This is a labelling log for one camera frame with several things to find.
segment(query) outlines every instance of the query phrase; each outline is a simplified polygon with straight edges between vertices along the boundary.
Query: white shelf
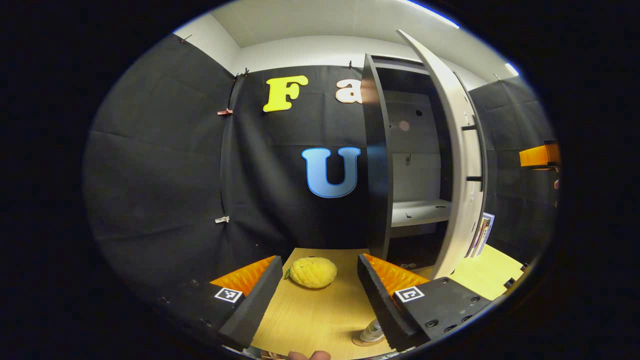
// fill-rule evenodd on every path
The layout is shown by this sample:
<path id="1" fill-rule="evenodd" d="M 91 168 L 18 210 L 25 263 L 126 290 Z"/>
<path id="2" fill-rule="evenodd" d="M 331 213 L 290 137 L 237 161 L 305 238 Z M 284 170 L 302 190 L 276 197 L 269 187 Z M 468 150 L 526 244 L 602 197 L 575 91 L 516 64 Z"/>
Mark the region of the white shelf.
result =
<path id="1" fill-rule="evenodd" d="M 430 224 L 449 220 L 451 203 L 446 200 L 394 202 L 391 227 Z"/>

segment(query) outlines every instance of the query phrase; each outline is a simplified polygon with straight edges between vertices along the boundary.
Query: cabinet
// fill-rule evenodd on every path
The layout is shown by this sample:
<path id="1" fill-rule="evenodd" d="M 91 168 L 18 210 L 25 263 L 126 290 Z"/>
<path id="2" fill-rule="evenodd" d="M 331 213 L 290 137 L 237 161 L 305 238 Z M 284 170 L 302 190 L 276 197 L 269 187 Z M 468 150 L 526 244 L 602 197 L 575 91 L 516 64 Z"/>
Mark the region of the cabinet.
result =
<path id="1" fill-rule="evenodd" d="M 486 153 L 457 75 L 400 31 L 422 61 L 366 54 L 360 86 L 370 192 L 367 241 L 391 263 L 451 274 L 483 212 Z"/>

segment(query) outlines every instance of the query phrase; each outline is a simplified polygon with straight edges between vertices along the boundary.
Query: black fabric backdrop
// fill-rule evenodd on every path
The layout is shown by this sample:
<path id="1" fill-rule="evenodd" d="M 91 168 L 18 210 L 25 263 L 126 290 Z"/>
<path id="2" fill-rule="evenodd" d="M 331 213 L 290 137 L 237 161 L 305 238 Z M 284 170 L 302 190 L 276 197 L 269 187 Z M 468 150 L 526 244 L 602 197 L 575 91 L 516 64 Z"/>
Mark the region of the black fabric backdrop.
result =
<path id="1" fill-rule="evenodd" d="M 111 89 L 84 157 L 96 240 L 132 289 L 154 297 L 260 257 L 214 223 L 223 216 L 216 112 L 227 107 L 233 77 L 179 40 L 160 41 Z"/>
<path id="2" fill-rule="evenodd" d="M 553 234 L 556 172 L 520 166 L 519 152 L 555 138 L 534 92 L 519 76 L 469 92 L 485 137 L 488 184 L 484 211 L 495 215 L 487 244 L 531 263 Z"/>
<path id="3" fill-rule="evenodd" d="M 120 78 L 97 113 L 84 157 L 84 196 L 111 266 L 145 298 L 211 280 L 295 247 L 366 248 L 367 151 L 362 105 L 336 100 L 347 67 L 294 67 L 233 76 L 171 35 Z M 269 78 L 305 75 L 286 111 L 264 113 Z M 221 117 L 231 97 L 232 116 Z M 358 182 L 325 199 L 307 186 L 309 147 L 354 146 Z M 228 215 L 230 222 L 215 224 Z"/>
<path id="4" fill-rule="evenodd" d="M 265 113 L 271 78 L 304 75 L 292 107 Z M 293 247 L 366 248 L 367 149 L 362 105 L 335 98 L 336 83 L 360 79 L 360 69 L 337 66 L 287 67 L 240 77 L 232 98 L 234 114 L 226 118 L 223 140 L 223 203 L 231 218 L 226 225 L 234 239 L 263 241 L 287 255 Z M 361 150 L 358 182 L 344 197 L 325 199 L 307 186 L 302 151 L 331 150 L 327 159 L 330 183 L 344 179 L 341 147 Z"/>

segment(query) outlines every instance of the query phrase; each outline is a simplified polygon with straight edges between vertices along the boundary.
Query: plastic bottle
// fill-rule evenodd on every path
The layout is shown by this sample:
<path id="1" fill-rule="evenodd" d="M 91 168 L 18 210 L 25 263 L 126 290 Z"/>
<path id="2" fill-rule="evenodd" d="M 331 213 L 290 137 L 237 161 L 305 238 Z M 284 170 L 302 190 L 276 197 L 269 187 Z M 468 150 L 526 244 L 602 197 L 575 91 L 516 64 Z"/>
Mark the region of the plastic bottle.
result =
<path id="1" fill-rule="evenodd" d="M 384 335 L 382 327 L 376 318 L 364 329 L 364 331 L 362 331 L 360 339 L 366 343 L 370 343 L 382 339 Z"/>

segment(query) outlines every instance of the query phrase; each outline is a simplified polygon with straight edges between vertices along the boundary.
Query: clip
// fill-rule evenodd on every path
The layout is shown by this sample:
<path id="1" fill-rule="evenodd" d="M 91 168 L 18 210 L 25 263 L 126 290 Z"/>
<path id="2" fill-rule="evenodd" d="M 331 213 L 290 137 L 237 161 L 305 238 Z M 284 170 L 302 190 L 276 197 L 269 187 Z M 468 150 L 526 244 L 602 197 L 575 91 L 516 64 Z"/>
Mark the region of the clip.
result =
<path id="1" fill-rule="evenodd" d="M 223 111 L 218 111 L 218 115 L 220 115 L 220 116 L 229 115 L 229 114 L 233 114 L 233 113 L 234 113 L 234 111 L 230 110 L 229 108 L 227 108 L 226 110 L 223 110 Z"/>

